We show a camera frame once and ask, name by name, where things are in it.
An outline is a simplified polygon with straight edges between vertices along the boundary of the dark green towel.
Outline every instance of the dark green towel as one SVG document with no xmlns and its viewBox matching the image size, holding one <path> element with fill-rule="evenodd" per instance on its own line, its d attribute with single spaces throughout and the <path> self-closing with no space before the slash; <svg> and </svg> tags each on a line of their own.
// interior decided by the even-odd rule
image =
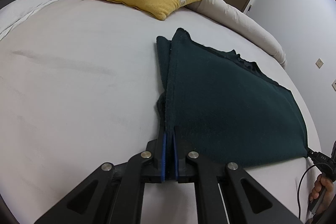
<svg viewBox="0 0 336 224">
<path fill-rule="evenodd" d="M 307 130 L 290 90 L 233 50 L 193 42 L 179 28 L 157 37 L 165 89 L 157 107 L 172 149 L 174 126 L 214 162 L 248 167 L 306 157 Z"/>
</svg>

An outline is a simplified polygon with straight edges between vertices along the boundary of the wall outlet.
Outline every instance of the wall outlet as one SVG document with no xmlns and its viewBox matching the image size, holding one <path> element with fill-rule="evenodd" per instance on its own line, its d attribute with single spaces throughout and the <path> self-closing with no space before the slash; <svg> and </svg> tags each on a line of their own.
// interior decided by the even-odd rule
<svg viewBox="0 0 336 224">
<path fill-rule="evenodd" d="M 322 65 L 323 65 L 323 62 L 322 62 L 322 60 L 321 60 L 321 59 L 318 59 L 318 60 L 316 61 L 316 63 L 315 63 L 315 64 L 317 65 L 317 67 L 321 68 L 321 67 L 322 67 Z"/>
</svg>

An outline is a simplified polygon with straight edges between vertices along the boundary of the white bed sheet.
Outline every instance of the white bed sheet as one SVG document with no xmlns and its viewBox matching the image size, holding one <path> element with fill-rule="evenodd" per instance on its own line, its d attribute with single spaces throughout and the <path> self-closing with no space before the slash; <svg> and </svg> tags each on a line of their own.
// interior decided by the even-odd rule
<svg viewBox="0 0 336 224">
<path fill-rule="evenodd" d="M 163 89 L 156 37 L 177 28 L 221 51 L 235 49 L 290 89 L 310 148 L 320 150 L 309 111 L 280 64 L 242 36 L 191 10 L 165 21 L 102 0 L 59 0 L 0 42 L 0 192 L 31 224 L 101 163 L 126 162 L 158 132 Z M 309 165 L 301 158 L 248 172 L 294 214 Z M 317 172 L 301 186 L 302 220 Z M 146 185 L 142 223 L 197 223 L 193 185 Z"/>
<path fill-rule="evenodd" d="M 15 0 L 0 10 L 0 41 L 15 27 L 58 0 Z"/>
</svg>

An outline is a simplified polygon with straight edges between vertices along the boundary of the sheet wrinkle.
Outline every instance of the sheet wrinkle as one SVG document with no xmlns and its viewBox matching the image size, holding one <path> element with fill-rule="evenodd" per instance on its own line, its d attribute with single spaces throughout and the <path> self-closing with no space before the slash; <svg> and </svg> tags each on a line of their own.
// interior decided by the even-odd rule
<svg viewBox="0 0 336 224">
<path fill-rule="evenodd" d="M 24 97 L 25 95 L 20 92 L 19 90 L 17 90 L 16 88 L 14 88 L 13 86 L 11 86 L 6 80 L 5 78 L 3 78 L 2 76 L 0 76 L 0 80 L 2 80 L 2 82 L 4 83 L 5 87 L 8 88 L 8 90 L 14 91 L 16 94 L 18 94 L 19 96 Z"/>
<path fill-rule="evenodd" d="M 12 54 L 24 56 L 36 64 L 45 65 L 49 68 L 72 69 L 100 75 L 115 76 L 115 73 L 112 70 L 85 61 L 75 61 L 46 54 L 42 55 L 30 51 L 13 51 Z"/>
</svg>

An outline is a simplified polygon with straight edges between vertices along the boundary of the cable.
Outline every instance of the cable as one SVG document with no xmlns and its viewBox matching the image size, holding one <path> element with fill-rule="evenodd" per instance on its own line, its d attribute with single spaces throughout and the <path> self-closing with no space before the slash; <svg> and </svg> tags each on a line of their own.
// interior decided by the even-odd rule
<svg viewBox="0 0 336 224">
<path fill-rule="evenodd" d="M 302 182 L 302 180 L 303 180 L 305 174 L 307 174 L 307 172 L 308 172 L 311 168 L 313 168 L 313 167 L 315 167 L 315 166 L 317 166 L 317 165 L 326 165 L 326 166 L 328 166 L 328 167 L 330 168 L 330 166 L 329 166 L 328 164 L 326 164 L 325 162 L 319 162 L 319 163 L 317 163 L 317 164 L 314 164 L 314 165 L 310 166 L 310 167 L 306 170 L 306 172 L 303 173 L 303 175 L 302 175 L 302 177 L 301 177 L 301 180 L 300 180 L 300 183 L 299 183 L 299 187 L 297 188 L 297 204 L 298 204 L 298 206 L 299 206 L 299 219 L 301 219 L 301 206 L 300 206 L 300 195 L 299 195 L 299 194 L 300 194 L 301 182 Z"/>
</svg>

